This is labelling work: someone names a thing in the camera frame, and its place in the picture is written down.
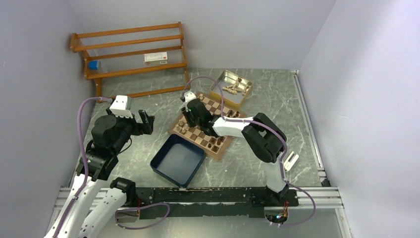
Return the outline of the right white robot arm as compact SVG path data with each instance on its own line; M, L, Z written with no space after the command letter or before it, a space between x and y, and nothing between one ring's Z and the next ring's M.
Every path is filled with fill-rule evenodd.
M244 138L255 156L265 164L267 199L280 205L286 199L289 184L285 180L283 157L287 152L285 134L263 113L250 118L228 118L212 115L203 102L181 97L181 112L190 127L198 126L204 134L215 138Z

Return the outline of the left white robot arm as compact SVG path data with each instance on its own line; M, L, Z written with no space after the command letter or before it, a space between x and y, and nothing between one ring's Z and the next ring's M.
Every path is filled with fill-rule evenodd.
M95 238L118 208L135 205L135 182L116 178L102 201L92 208L94 199L118 163L118 154L131 136L151 135L155 116L139 110L141 122L126 111L119 117L107 109L107 114L95 121L92 140L85 156L80 159L71 192L56 221L47 232L48 238Z

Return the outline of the dark chess pieces group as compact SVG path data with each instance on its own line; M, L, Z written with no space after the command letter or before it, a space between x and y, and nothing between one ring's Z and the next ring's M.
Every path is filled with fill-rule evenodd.
M198 125L206 135L219 139L226 136L243 138L242 130L246 124L244 119L211 115L210 112L206 112L198 119Z

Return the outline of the wooden chess board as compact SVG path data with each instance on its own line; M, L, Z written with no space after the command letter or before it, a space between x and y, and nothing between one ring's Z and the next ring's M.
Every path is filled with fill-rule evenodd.
M199 98L199 95L202 94L204 99L202 100L205 107L210 111L211 114L220 114L220 101L210 97L207 94L204 94L203 92L196 92L196 96ZM196 127L189 127L188 130L186 130L185 134L181 133L181 130L184 128L181 127L181 130L178 132L176 131L175 127L178 125L179 121L184 121L184 125L187 124L187 121L183 114L180 114L177 119L172 123L172 125L169 127L167 132L169 134L176 134L180 136L181 138L186 139L187 141L197 145L201 149L205 151L205 153L213 158L214 160L220 160L222 156L224 155L226 149L231 144L233 137L232 136L226 136L223 139L217 139L211 136L208 136L204 134L198 126Z

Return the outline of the light chess pieces pile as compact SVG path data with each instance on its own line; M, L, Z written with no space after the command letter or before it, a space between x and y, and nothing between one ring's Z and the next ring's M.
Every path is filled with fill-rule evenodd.
M241 78L238 78L231 85L222 87L223 91L229 92L234 95L237 95L238 93L245 95L249 89L250 89L250 85Z

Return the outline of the gold metal tin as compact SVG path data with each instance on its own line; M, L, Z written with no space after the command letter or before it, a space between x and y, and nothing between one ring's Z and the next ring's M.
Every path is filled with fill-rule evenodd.
M253 82L229 70L224 70L216 81L210 87L210 96L221 100L223 94L224 104L236 109L242 106L253 87Z

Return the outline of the blue square tray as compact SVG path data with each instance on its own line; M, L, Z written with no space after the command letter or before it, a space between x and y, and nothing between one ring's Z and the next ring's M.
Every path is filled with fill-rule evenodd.
M150 166L174 185L187 188L205 158L202 148L172 134L152 158Z

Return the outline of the white red box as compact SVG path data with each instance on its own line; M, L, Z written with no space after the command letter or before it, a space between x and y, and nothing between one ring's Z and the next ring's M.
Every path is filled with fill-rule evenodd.
M144 54L145 65L160 65L167 64L167 52Z

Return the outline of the wooden shelf rack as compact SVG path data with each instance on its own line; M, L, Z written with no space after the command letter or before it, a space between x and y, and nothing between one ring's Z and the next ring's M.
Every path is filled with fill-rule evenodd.
M129 76L180 68L185 75L181 86L164 87L130 94L142 97L180 91L188 88L187 56L184 47L184 30L181 22L107 30L90 33L72 33L69 46L74 53L80 53L84 62L86 80L94 82L95 96L103 93L105 78ZM144 54L167 52L167 64L145 65ZM98 60L98 70L88 69L88 62Z

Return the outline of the small white plastic part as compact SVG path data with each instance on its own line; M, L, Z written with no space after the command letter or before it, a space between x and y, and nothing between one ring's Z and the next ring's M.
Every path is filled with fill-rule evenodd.
M299 157L300 156L297 153L292 151L283 163L284 170L286 172L290 171L295 165L295 163L297 162L297 160L299 159Z

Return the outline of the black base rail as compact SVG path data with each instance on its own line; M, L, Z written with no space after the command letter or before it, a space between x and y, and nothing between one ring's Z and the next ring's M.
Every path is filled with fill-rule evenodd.
M123 208L145 207L167 203L170 208L158 205L140 213L140 219L162 217L248 216L264 218L265 208L299 206L297 192L288 190L279 195L267 187L138 187L136 196Z

